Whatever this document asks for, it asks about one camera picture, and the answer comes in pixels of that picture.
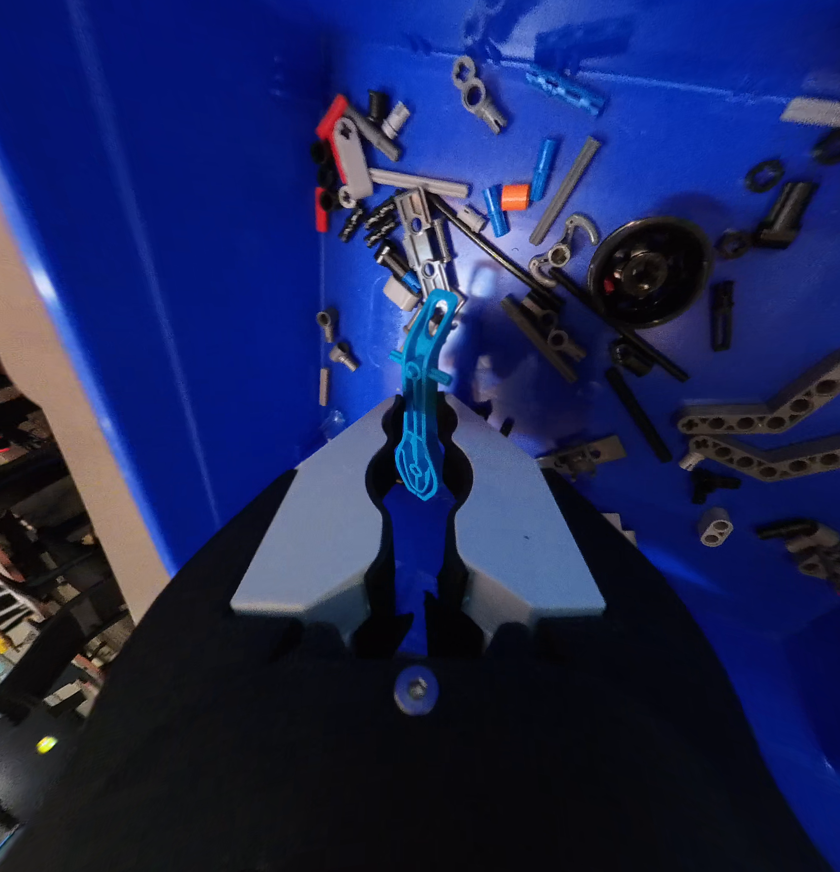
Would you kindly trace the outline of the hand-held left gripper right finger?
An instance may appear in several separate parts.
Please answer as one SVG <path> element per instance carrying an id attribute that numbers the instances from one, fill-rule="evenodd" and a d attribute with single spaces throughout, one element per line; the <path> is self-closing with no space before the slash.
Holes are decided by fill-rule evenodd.
<path id="1" fill-rule="evenodd" d="M 483 647 L 507 624 L 595 619 L 607 604 L 538 463 L 442 395 L 447 521 L 442 601 Z"/>

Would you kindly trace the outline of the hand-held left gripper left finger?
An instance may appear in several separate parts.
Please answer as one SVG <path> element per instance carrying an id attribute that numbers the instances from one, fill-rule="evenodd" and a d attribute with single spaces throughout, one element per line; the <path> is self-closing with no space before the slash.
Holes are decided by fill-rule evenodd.
<path id="1" fill-rule="evenodd" d="M 335 627 L 354 648 L 397 648 L 392 520 L 404 399 L 387 398 L 298 464 L 230 602 L 241 616 Z"/>

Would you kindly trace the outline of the cyan toy piece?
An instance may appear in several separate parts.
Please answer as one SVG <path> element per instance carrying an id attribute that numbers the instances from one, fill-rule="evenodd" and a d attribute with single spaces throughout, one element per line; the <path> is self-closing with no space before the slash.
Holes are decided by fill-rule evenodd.
<path id="1" fill-rule="evenodd" d="M 433 289 L 411 326 L 401 351 L 390 359 L 401 366 L 404 399 L 403 434 L 395 448 L 395 468 L 407 490 L 418 499 L 433 498 L 441 484 L 444 453 L 437 434 L 438 387 L 451 376 L 438 366 L 451 332 L 458 295 Z"/>

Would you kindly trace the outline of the blue plastic bin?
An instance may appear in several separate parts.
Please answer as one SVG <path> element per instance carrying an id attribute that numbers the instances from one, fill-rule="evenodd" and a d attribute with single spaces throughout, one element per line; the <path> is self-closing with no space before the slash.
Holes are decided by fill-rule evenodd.
<path id="1" fill-rule="evenodd" d="M 230 601 L 295 467 L 401 392 L 327 293 L 316 127 L 458 59 L 598 115 L 620 83 L 840 100 L 840 2 L 0 2 L 0 205 L 173 574 L 0 870 L 840 870 L 840 594 L 716 495 L 683 537 L 600 435 L 534 450 L 602 616 L 442 601 L 444 484 L 395 485 L 366 652 Z"/>

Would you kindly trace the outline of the grey angled toy beam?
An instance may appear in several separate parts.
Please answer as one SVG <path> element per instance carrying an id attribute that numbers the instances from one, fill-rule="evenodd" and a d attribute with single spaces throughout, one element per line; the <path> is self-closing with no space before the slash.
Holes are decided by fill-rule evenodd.
<path id="1" fill-rule="evenodd" d="M 687 436 L 777 434 L 798 423 L 840 396 L 840 349 L 757 404 L 687 406 L 676 421 Z"/>
<path id="2" fill-rule="evenodd" d="M 705 460 L 767 483 L 840 470 L 840 434 L 772 449 L 720 435 L 693 436 L 687 445 Z"/>

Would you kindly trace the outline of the black toy wheel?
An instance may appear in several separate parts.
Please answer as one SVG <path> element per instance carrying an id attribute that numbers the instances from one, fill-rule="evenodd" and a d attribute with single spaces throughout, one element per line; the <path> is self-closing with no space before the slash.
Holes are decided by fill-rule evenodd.
<path id="1" fill-rule="evenodd" d="M 670 215 L 634 220 L 593 253 L 587 290 L 600 313 L 643 330 L 676 320 L 700 297 L 713 267 L 707 234 Z"/>

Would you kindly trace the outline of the pile of loose toy parts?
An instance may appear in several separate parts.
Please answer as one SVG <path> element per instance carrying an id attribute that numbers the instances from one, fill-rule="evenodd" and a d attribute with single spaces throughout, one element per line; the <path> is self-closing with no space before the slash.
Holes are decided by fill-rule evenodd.
<path id="1" fill-rule="evenodd" d="M 489 93 L 458 59 L 415 90 L 408 163 L 392 165 L 362 134 L 329 122 L 318 230 L 327 293 L 367 373 L 398 388 L 390 359 L 426 293 L 459 297 L 443 352 L 450 389 L 517 423 L 539 450 L 602 436 L 628 507 L 657 502 L 683 537 L 712 494 L 737 522 L 796 515 L 840 521 L 840 470 L 763 482 L 692 452 L 676 421 L 687 406 L 756 404 L 840 349 L 840 125 L 798 125 L 770 98 L 620 83 L 600 114 L 507 80 L 499 135 L 470 110 Z M 620 226 L 670 215 L 709 238 L 713 267 L 676 320 L 635 330 L 600 313 L 589 262 Z M 772 449 L 840 434 L 840 396 L 791 430 L 720 435 Z"/>

